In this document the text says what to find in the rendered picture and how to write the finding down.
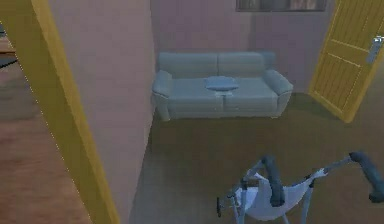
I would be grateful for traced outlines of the grey blue sofa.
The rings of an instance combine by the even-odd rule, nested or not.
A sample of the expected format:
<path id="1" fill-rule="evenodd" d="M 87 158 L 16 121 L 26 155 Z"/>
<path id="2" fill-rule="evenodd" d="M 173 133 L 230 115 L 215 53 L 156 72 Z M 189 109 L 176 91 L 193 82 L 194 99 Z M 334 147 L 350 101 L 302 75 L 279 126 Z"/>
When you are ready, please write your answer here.
<path id="1" fill-rule="evenodd" d="M 293 85 L 275 70 L 272 52 L 171 53 L 158 56 L 152 85 L 156 111 L 164 121 L 183 118 L 279 117 Z M 239 87 L 213 91 L 211 76 L 234 78 Z"/>

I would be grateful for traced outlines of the blue cushion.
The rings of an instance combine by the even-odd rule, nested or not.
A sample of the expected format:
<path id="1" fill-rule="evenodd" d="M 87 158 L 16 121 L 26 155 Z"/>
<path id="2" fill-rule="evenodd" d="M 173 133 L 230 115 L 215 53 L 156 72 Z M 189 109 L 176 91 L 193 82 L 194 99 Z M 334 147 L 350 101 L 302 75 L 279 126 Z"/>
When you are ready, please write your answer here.
<path id="1" fill-rule="evenodd" d="M 239 84 L 232 77 L 211 76 L 205 79 L 205 87 L 213 91 L 231 91 L 237 89 Z"/>

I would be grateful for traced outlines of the white grey folding chair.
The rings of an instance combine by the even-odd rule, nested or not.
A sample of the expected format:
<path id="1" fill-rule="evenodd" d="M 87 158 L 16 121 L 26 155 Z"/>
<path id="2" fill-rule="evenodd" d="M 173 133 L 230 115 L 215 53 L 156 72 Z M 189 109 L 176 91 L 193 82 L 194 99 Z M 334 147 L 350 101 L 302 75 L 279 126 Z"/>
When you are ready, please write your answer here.
<path id="1" fill-rule="evenodd" d="M 317 179 L 326 177 L 332 170 L 350 162 L 361 167 L 364 176 L 372 186 L 369 200 L 372 203 L 384 202 L 384 178 L 375 164 L 362 151 L 350 152 L 340 161 L 322 167 L 306 175 L 300 181 L 284 186 L 275 159 L 263 156 L 239 182 L 228 192 L 225 199 L 230 202 L 236 224 L 245 224 L 248 215 L 259 221 L 282 218 L 284 224 L 291 224 L 287 212 L 303 202 L 300 224 L 307 224 L 312 193 Z"/>

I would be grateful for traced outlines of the yellow room door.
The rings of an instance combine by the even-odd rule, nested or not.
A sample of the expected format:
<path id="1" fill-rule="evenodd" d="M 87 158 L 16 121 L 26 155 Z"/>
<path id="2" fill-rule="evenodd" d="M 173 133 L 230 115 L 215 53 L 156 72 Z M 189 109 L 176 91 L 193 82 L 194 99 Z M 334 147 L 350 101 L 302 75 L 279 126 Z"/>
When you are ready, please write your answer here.
<path id="1" fill-rule="evenodd" d="M 384 0 L 335 0 L 333 16 L 309 86 L 309 95 L 351 122 L 384 58 L 384 44 L 366 62 L 372 40 L 384 36 Z"/>

